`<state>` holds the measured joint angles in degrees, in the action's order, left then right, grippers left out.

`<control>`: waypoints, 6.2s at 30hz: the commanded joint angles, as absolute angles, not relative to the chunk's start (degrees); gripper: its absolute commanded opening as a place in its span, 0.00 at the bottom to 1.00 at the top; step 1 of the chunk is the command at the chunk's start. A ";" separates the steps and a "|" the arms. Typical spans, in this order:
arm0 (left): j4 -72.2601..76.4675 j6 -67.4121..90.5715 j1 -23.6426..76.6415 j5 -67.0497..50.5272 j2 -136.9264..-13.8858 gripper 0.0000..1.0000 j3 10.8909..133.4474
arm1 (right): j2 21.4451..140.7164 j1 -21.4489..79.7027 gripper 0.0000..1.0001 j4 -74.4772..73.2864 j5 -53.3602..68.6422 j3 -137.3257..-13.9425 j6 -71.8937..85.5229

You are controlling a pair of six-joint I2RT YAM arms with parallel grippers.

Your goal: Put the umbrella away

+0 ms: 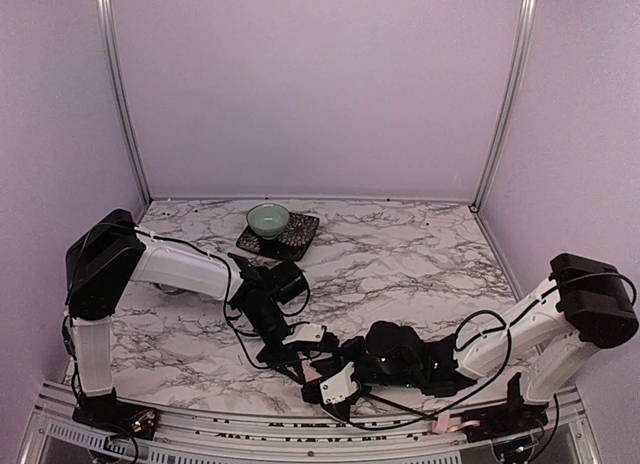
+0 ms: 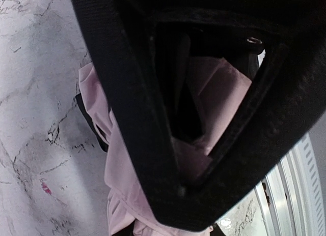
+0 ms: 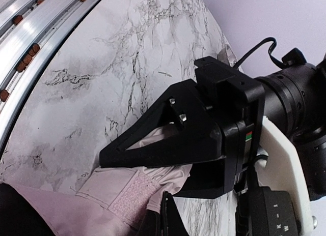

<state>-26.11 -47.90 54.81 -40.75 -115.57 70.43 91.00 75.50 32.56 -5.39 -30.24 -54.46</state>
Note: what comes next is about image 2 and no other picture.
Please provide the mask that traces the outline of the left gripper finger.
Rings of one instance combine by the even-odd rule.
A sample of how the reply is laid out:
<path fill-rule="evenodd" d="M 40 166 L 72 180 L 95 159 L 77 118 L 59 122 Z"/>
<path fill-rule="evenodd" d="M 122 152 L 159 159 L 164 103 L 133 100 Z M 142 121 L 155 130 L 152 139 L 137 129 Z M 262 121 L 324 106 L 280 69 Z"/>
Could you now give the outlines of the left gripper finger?
<path fill-rule="evenodd" d="M 72 0 L 141 187 L 199 232 L 325 112 L 325 0 Z"/>

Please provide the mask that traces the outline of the pink and black umbrella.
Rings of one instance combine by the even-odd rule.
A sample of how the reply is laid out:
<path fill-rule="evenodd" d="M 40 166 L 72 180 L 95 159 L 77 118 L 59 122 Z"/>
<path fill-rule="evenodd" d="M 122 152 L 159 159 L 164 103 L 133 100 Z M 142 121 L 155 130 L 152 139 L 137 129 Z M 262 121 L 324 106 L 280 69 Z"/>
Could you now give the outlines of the pink and black umbrella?
<path fill-rule="evenodd" d="M 191 235 L 190 231 L 165 226 L 154 218 L 93 64 L 83 66 L 78 74 L 84 110 L 99 138 L 108 145 L 104 181 L 110 188 L 109 235 L 128 226 L 132 226 L 133 235 Z M 209 153 L 234 117 L 252 82 L 224 58 L 214 57 L 191 57 L 185 79 L 204 134 L 188 142 L 173 138 L 172 143 L 181 171 L 188 179 L 195 179 L 210 163 Z"/>

